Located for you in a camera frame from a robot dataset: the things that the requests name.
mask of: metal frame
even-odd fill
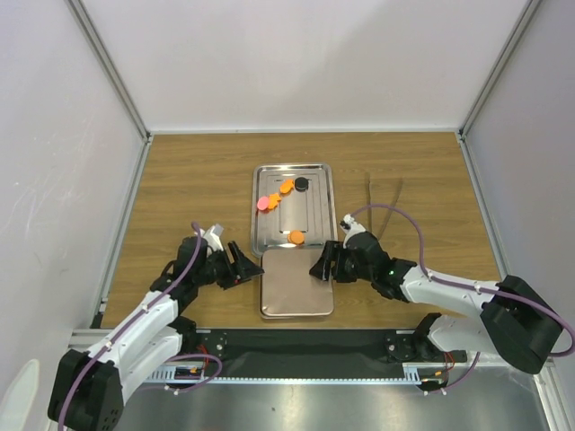
[[[119,96],[124,108],[128,112],[134,126],[136,126],[137,131],[142,136],[142,139],[147,140],[150,137],[150,133],[146,128],[146,124],[139,112],[137,111],[136,104],[129,95],[126,85],[119,76],[118,69],[116,69],[114,62],[112,61],[106,46],[104,45],[102,38],[98,34],[90,14],[88,13],[84,2],[82,0],[65,0],[72,12],[72,15],[76,18],[80,30],[86,37],[90,47],[98,62],[102,66],[104,73],[110,79],[111,86],[116,91]]]
[[[130,182],[128,189],[128,197],[126,198],[126,203],[124,204],[124,208],[122,210],[118,231],[116,232],[111,254],[108,258],[108,264],[106,265],[106,270],[104,272],[101,290],[98,296],[98,303],[93,313],[94,316],[102,316],[106,310],[106,306],[108,305],[108,295],[110,294],[111,284],[114,280],[114,275],[116,274],[116,268],[118,267],[118,260],[122,249],[122,244],[126,236],[126,231],[128,230],[129,220],[132,216],[132,209],[136,203],[136,196],[140,181],[142,180],[144,168],[146,167],[147,156],[150,153],[150,148],[153,141],[154,137],[151,136],[144,142],[140,155],[137,159],[136,168],[134,169],[134,176],[132,177],[132,181]]]
[[[509,35],[508,39],[505,42],[505,45],[503,46],[503,50],[500,52],[499,57],[495,61],[495,65],[491,69],[489,76],[487,77],[487,81],[483,85],[483,88],[479,92],[477,99],[475,99],[475,102],[473,103],[471,110],[469,111],[467,117],[465,118],[464,124],[460,130],[460,135],[462,136],[463,139],[469,133],[469,129],[472,127],[483,105],[489,98],[489,95],[491,94],[493,87],[499,81],[501,73],[503,72],[509,59],[515,52],[515,49],[517,48],[519,42],[523,38],[523,34],[525,33],[529,23],[532,21],[535,12],[537,12],[537,9],[539,8],[539,6],[543,1],[544,0],[527,1],[527,4],[523,8],[521,16],[519,16],[519,19],[517,20],[515,27],[511,31],[511,34]]]

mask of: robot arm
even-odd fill
[[[350,215],[341,227],[344,241],[327,242],[310,275],[339,283],[363,279],[385,298],[429,303],[466,316],[426,316],[416,329],[425,336],[423,350],[492,352],[521,371],[539,373],[562,327],[529,305],[494,295],[513,294],[552,311],[524,280],[507,276],[501,282],[477,281],[427,271],[416,262],[390,258],[377,238]]]
[[[196,299],[199,288],[217,283],[227,289],[263,273],[235,242],[227,244],[234,261],[228,258],[219,238],[222,231],[216,224],[201,231],[200,238],[185,238],[177,259],[168,263],[144,300],[114,331],[87,351],[70,350],[62,357],[49,403],[52,420],[58,421],[76,377],[91,361],[95,360],[75,391],[64,422],[79,431],[113,429],[130,396],[158,366],[173,356],[196,351],[196,323],[181,313]],[[190,271],[162,296],[197,246]]]

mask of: black base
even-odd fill
[[[443,352],[431,355],[426,349],[425,357],[418,353],[420,337],[409,331],[211,330],[198,336],[209,353],[223,360],[222,377],[402,378],[403,364],[445,361]],[[456,362],[467,361],[463,351],[452,355]],[[210,364],[207,375],[216,369]]]

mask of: black disc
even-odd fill
[[[296,178],[295,186],[297,191],[306,191],[309,187],[309,180],[305,177]]]

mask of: cable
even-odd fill
[[[208,350],[206,349],[206,346],[204,346],[203,344],[200,344],[198,346],[198,350],[203,353],[204,355],[208,355]],[[204,358],[204,371],[206,371],[206,368],[208,367],[208,363],[209,363],[209,359],[207,357]]]
[[[158,301],[161,301],[162,298],[167,296],[174,288],[176,288],[177,285],[179,285],[180,282],[183,280],[183,278],[186,277],[186,275],[190,271],[192,265],[196,261],[196,258],[198,257],[198,254],[199,254],[199,246],[201,244],[201,230],[199,229],[199,225],[196,222],[192,222],[191,227],[193,228],[194,231],[196,231],[196,236],[198,237],[198,241],[196,241],[196,248],[194,249],[194,252],[191,255],[191,259],[188,262],[188,265],[186,265],[186,268],[184,268],[184,270],[181,272],[181,274],[170,284],[170,286],[167,289],[165,289],[160,295],[158,295],[155,299],[153,299],[152,301],[150,301],[146,305],[147,309],[154,307],[154,305],[156,305],[158,303]],[[129,321],[127,321],[118,330],[116,335],[114,335],[110,339],[110,344],[108,346],[102,347],[100,349],[100,351],[98,351],[98,353],[96,353],[94,355],[94,357],[92,359],[90,359],[90,361],[88,361],[88,363],[80,371],[80,373],[78,373],[78,376],[75,378],[74,382],[72,383],[72,386],[70,386],[70,390],[68,391],[68,394],[67,394],[66,398],[64,399],[64,404],[62,404],[62,409],[60,410],[60,414],[58,415],[57,431],[64,431],[64,419],[66,418],[66,413],[68,412],[68,409],[70,407],[70,403],[72,402],[72,398],[74,398],[75,392],[78,390],[78,387],[80,386],[80,383],[82,382],[82,380],[88,374],[88,371],[90,371],[90,369],[94,366],[94,364],[96,364],[96,362],[98,362],[98,359],[100,359],[102,357],[102,355],[104,353],[106,353],[106,351],[108,351],[109,346],[110,347],[113,346],[114,343],[116,341],[118,341],[118,339],[144,314],[146,314],[146,311],[144,309],[142,309],[139,312],[137,312],[136,314],[134,314],[134,316]]]
[[[475,354],[475,358],[473,359],[473,362],[471,363],[471,365],[469,366],[469,368],[467,368],[467,370],[465,371],[465,373],[463,373],[463,375],[461,377],[459,377],[457,380],[455,380],[453,383],[449,384],[448,386],[446,386],[445,388],[443,388],[443,390],[445,389],[452,389],[455,386],[463,383],[465,380],[467,380],[467,378],[471,375],[472,371],[475,369],[475,367],[477,366],[477,363],[479,362],[479,356],[480,356],[481,352],[477,352]]]
[[[358,209],[357,211],[354,211],[353,213],[351,213],[351,216],[355,217],[357,214],[359,214],[359,213],[361,213],[361,212],[363,212],[363,211],[365,211],[371,207],[391,209],[392,211],[401,214],[402,216],[404,216],[405,218],[407,218],[410,221],[410,223],[413,225],[413,227],[417,231],[417,235],[420,239],[420,269],[421,269],[421,272],[423,273],[423,275],[425,277],[429,278],[430,280],[437,281],[438,283],[441,283],[442,285],[459,287],[459,288],[462,288],[465,290],[473,290],[473,291],[476,290],[475,286],[473,286],[473,285],[467,285],[464,283],[457,283],[455,281],[449,281],[449,280],[445,280],[443,278],[436,277],[434,275],[431,275],[431,276],[429,275],[429,272],[425,266],[425,261],[423,259],[423,249],[424,249],[424,244],[425,244],[425,242],[423,240],[423,232],[421,231],[421,228],[417,224],[417,222],[409,214],[407,214],[405,211],[403,211],[399,208],[396,208],[396,207],[392,207],[392,206],[387,205],[387,204],[371,204],[371,205],[366,205],[365,207],[362,207],[362,208]],[[553,312],[553,311],[549,310],[548,308],[543,307],[541,304],[536,303],[535,301],[532,301],[530,299],[524,298],[524,297],[519,296],[519,295],[513,295],[513,294],[509,294],[507,292],[502,292],[500,290],[489,289],[487,287],[479,287],[478,290],[479,290],[479,292],[484,293],[484,294],[496,295],[496,296],[500,296],[502,298],[507,298],[507,299],[510,299],[513,301],[517,301],[519,303],[524,303],[526,305],[529,305],[530,307],[538,310],[539,312],[542,312],[546,316],[551,317],[564,330],[567,330],[567,332],[569,332],[569,335],[571,336],[571,346],[569,348],[567,348],[566,350],[563,350],[562,352],[550,353],[549,356],[551,356],[551,357],[563,357],[563,356],[569,356],[575,352],[575,329],[573,329],[572,326],[566,320],[564,320],[559,314],[557,314],[556,312]]]
[[[448,373],[456,367],[456,360],[453,358],[453,355],[451,355],[451,352],[445,352],[445,356],[446,356],[446,373]]]

